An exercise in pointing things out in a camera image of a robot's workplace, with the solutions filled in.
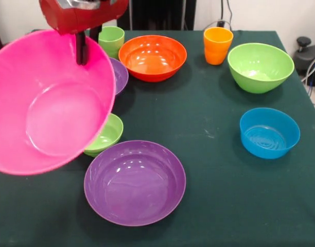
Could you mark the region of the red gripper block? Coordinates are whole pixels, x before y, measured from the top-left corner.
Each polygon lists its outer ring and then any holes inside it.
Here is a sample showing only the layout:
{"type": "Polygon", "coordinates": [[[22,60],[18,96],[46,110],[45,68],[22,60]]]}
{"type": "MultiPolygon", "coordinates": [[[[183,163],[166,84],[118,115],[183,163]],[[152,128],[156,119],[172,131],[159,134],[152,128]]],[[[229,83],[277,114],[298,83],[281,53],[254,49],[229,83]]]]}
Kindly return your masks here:
{"type": "Polygon", "coordinates": [[[48,25],[59,34],[76,34],[76,62],[86,65],[89,59],[86,35],[99,43],[102,24],[120,18],[128,1],[39,1],[48,25]]]}

